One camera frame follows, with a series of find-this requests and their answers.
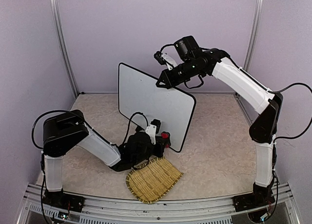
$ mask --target woven mat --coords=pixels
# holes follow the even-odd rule
[[[165,196],[183,175],[164,157],[154,158],[147,166],[144,163],[138,168],[142,169],[127,175],[126,184],[131,193],[145,204],[155,203]]]

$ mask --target white board with black border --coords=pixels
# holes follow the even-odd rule
[[[157,78],[127,64],[118,67],[118,108],[126,118],[135,112],[142,112],[149,123],[161,121],[160,133],[170,133],[171,149],[180,152],[191,123],[196,99],[178,88],[156,87]],[[136,115],[133,122],[143,129],[145,119]]]

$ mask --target yellow woven placemat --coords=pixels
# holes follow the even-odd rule
[[[138,168],[142,169],[132,170],[127,175],[126,184],[131,193],[145,204],[159,201],[183,175],[164,157],[154,158],[147,166],[144,163]]]

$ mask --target white wall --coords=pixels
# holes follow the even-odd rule
[[[153,55],[193,35],[202,47],[226,50],[243,65],[256,0],[58,0],[79,90],[117,92],[120,62],[159,76]],[[174,48],[165,50],[181,62]],[[194,78],[190,86],[198,83]],[[196,91],[232,92],[207,77]]]
[[[312,86],[312,0],[264,0],[250,73],[272,90],[301,81]],[[312,96],[304,87],[283,92],[278,135],[294,136],[309,123]],[[252,118],[254,112],[247,106]],[[303,223],[312,219],[312,129],[277,141],[277,172],[289,182]]]
[[[49,0],[0,0],[0,90],[0,222],[12,224],[40,169],[34,120],[74,101]],[[40,139],[42,126],[42,145]]]

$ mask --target beige table surface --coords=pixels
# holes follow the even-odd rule
[[[165,157],[184,175],[163,200],[252,191],[255,147],[234,96],[195,94],[195,97],[197,105],[182,151],[165,149]],[[72,109],[80,109],[87,122],[107,140],[122,143],[128,119],[118,111],[117,94],[79,95]],[[129,135],[134,132],[132,124]],[[63,160],[63,188],[86,195],[134,199],[125,182],[129,172],[114,172],[76,146]]]

